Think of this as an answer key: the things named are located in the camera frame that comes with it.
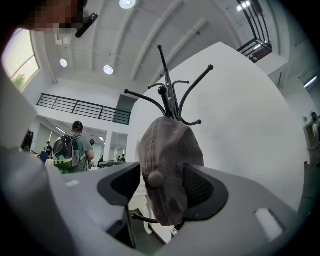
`floor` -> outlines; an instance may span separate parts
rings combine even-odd
[[[139,210],[132,210],[130,214],[134,212],[141,215]],[[164,246],[154,234],[147,234],[143,221],[131,219],[130,222],[137,251],[145,255],[153,255]]]
[[[307,217],[312,211],[320,195],[320,168],[306,165],[304,169],[304,185],[298,214]]]

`black metal railing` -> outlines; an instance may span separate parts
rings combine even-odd
[[[258,0],[236,0],[242,8],[250,28],[252,39],[237,51],[246,56],[253,63],[272,53],[272,44],[263,10]]]
[[[37,106],[127,126],[131,115],[129,111],[45,93],[42,93]]]

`backpack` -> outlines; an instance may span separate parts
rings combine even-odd
[[[81,135],[62,135],[53,145],[53,165],[59,170],[71,170],[76,167],[80,161],[85,157],[79,155],[79,147],[77,139]]]

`gray cap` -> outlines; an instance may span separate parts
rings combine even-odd
[[[194,132],[182,122],[160,117],[145,132],[138,154],[156,220],[162,226],[181,224],[188,208],[184,164],[204,166]]]

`green shirt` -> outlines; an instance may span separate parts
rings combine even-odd
[[[79,136],[78,134],[71,134],[71,137]],[[88,170],[88,161],[87,161],[87,155],[86,152],[89,150],[92,150],[92,146],[83,136],[79,136],[75,140],[78,144],[78,150],[79,150],[79,157],[81,161],[79,164],[75,167],[73,167],[71,170],[64,171],[63,174],[74,174],[74,173],[82,173],[86,172]]]

